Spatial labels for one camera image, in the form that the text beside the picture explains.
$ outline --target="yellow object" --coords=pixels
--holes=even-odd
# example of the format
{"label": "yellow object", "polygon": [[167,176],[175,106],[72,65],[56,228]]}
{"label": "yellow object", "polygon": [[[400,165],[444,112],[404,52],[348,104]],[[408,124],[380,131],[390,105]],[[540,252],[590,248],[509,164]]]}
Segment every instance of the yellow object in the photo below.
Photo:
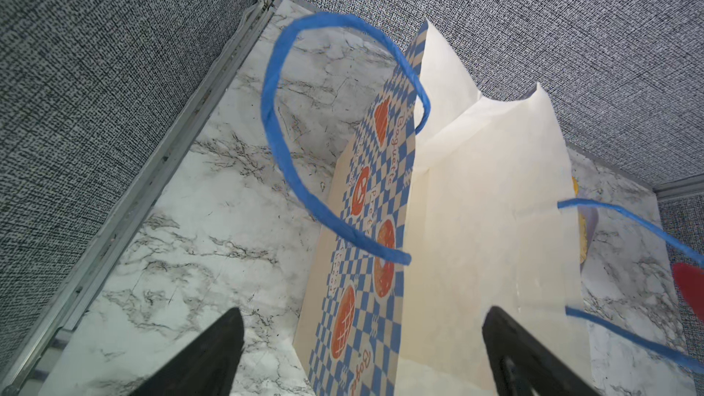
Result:
{"label": "yellow object", "polygon": [[[575,186],[575,196],[579,194],[579,184],[577,184],[575,177],[572,177],[572,184]],[[586,250],[588,249],[586,243],[586,218],[582,213],[579,213],[579,264],[584,263],[586,260]]]}

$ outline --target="gray fabric wall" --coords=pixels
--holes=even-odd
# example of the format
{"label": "gray fabric wall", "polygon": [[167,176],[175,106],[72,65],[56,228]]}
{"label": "gray fabric wall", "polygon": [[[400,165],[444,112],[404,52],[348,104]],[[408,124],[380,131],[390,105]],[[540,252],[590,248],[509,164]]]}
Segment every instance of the gray fabric wall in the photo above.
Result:
{"label": "gray fabric wall", "polygon": [[704,173],[704,0],[307,0],[401,48],[428,18],[487,95],[540,81],[565,138],[653,185]]}
{"label": "gray fabric wall", "polygon": [[[704,253],[704,195],[691,198],[660,202],[660,218],[663,229],[679,241],[700,253]],[[696,266],[694,260],[684,257],[680,251],[667,246],[667,255],[671,263],[687,263]],[[679,314],[682,318],[684,336],[687,339],[689,354],[704,362],[704,323],[692,312],[677,290]],[[695,374],[697,394],[704,395],[704,375]]]}
{"label": "gray fabric wall", "polygon": [[0,370],[254,0],[0,0]]}

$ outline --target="marble surface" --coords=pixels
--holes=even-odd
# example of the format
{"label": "marble surface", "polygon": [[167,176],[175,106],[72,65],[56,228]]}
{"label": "marble surface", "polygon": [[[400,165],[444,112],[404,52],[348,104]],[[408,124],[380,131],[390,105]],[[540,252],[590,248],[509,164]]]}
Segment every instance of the marble surface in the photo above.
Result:
{"label": "marble surface", "polygon": [[[275,169],[259,115],[273,43],[307,13],[279,5],[40,394],[128,394],[230,307],[247,328],[232,394],[311,394],[292,340],[320,225]],[[393,66],[344,31],[296,42],[277,111],[313,193],[326,196],[336,156]]]}
{"label": "marble surface", "polygon": [[[621,205],[660,225],[656,196],[569,150],[579,196]],[[599,209],[582,269],[585,310],[648,340],[686,352],[670,261],[662,240],[617,212]],[[694,395],[691,374],[588,323],[594,385],[604,395]]]}

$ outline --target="paper bag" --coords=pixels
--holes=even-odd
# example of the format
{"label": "paper bag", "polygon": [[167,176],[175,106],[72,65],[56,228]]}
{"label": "paper bag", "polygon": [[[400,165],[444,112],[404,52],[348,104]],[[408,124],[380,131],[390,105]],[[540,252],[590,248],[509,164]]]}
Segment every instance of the paper bag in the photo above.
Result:
{"label": "paper bag", "polygon": [[545,91],[482,97],[426,23],[406,50],[432,110],[394,70],[339,157],[327,201],[411,254],[384,262],[323,228],[294,347],[318,395],[492,394],[481,338],[498,305],[584,379],[576,211],[565,142]]}

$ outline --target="blue cord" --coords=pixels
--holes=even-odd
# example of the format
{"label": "blue cord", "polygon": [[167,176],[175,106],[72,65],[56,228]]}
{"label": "blue cord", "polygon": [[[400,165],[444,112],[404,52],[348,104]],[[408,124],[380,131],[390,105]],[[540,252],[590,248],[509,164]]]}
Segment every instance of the blue cord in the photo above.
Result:
{"label": "blue cord", "polygon": [[262,122],[264,123],[264,131],[266,132],[266,137],[269,141],[269,146],[271,147],[274,161],[276,161],[277,165],[281,169],[281,172],[284,174],[286,182],[291,186],[291,189],[294,191],[296,196],[301,200],[301,202],[303,202],[304,206],[317,220],[346,241],[355,245],[357,248],[363,249],[372,255],[381,257],[384,260],[408,265],[410,264],[410,254],[387,248],[380,243],[375,242],[364,233],[356,230],[351,225],[345,223],[342,219],[333,214],[333,212],[330,211],[330,209],[322,203],[320,199],[316,198],[310,191],[308,191],[294,168],[294,163],[291,159],[291,151],[286,146],[286,141],[284,140],[284,135],[281,132],[279,120],[274,112],[274,97],[276,96],[279,79],[281,78],[281,70],[284,66],[286,56],[289,54],[289,51],[296,41],[296,36],[298,33],[307,29],[321,29],[337,26],[364,31],[375,40],[382,43],[384,47],[389,50],[389,52],[393,55],[393,58],[396,59],[396,62],[399,63],[400,70],[404,75],[406,75],[410,83],[413,84],[416,92],[418,92],[420,101],[423,103],[423,117],[420,119],[420,123],[418,124],[418,127],[416,127],[415,132],[419,133],[423,129],[428,120],[428,116],[430,115],[430,100],[428,99],[428,95],[425,93],[425,89],[423,89],[423,86],[420,84],[420,79],[413,71],[413,67],[410,66],[408,60],[406,60],[406,57],[403,56],[403,53],[400,51],[399,47],[396,46],[396,44],[394,44],[393,41],[382,31],[374,28],[374,26],[363,21],[357,16],[351,14],[342,15],[319,12],[317,14],[294,20],[284,29],[284,31],[281,32],[278,40],[276,40],[276,44],[274,44],[274,50],[272,51],[271,58],[269,58],[269,65],[266,68],[266,75],[262,86],[261,114]]}
{"label": "blue cord", "polygon": [[656,225],[653,225],[649,221],[647,221],[646,219],[643,219],[643,218],[631,213],[629,210],[625,209],[624,207],[619,207],[617,205],[611,205],[611,204],[605,204],[604,202],[597,202],[597,201],[591,200],[591,199],[569,199],[569,200],[562,200],[562,201],[558,202],[558,208],[577,207],[580,205],[583,207],[609,208],[609,209],[614,209],[615,211],[618,211],[619,213],[628,217],[629,219],[635,220],[636,222],[638,222],[638,224],[642,225],[644,228],[649,230],[651,233],[655,234],[657,237],[663,239],[665,242],[670,243],[673,247],[682,251],[687,257],[689,257],[692,260],[699,263],[700,267],[704,268],[704,255],[699,254],[697,251],[693,250],[692,248],[685,245],[684,243],[678,241],[676,238],[672,237],[670,234],[665,233],[662,229],[660,229]]}
{"label": "blue cord", "polygon": [[585,311],[579,309],[574,309],[572,307],[565,306],[565,313],[568,316],[576,316],[576,318],[582,318],[586,321],[591,321],[594,324],[598,324],[599,326],[605,327],[616,335],[626,338],[635,345],[639,345],[644,349],[651,350],[657,353],[658,355],[668,358],[681,366],[685,366],[688,369],[691,369],[691,371],[694,371],[696,373],[704,373],[704,364],[700,363],[691,356],[687,356],[684,353],[678,352],[675,349],[668,348],[667,346],[657,344],[653,341],[648,341],[645,338],[639,337],[635,333],[630,333],[628,330],[616,326],[610,321],[606,321],[604,319],[599,318],[598,316],[594,316],[591,313],[586,313]]}

